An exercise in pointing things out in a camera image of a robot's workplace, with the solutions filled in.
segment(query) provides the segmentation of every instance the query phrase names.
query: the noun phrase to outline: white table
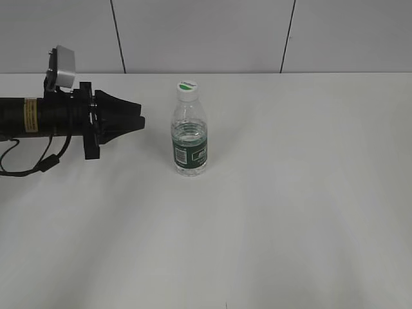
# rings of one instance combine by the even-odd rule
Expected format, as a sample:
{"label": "white table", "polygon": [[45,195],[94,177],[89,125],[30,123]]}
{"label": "white table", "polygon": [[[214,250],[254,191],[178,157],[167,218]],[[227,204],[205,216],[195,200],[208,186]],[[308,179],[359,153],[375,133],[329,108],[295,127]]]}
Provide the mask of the white table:
{"label": "white table", "polygon": [[[42,79],[0,75],[0,96],[41,97]],[[209,117],[197,178],[172,164],[180,79]],[[0,178],[2,309],[412,308],[412,74],[80,80],[143,104],[146,128]]]}

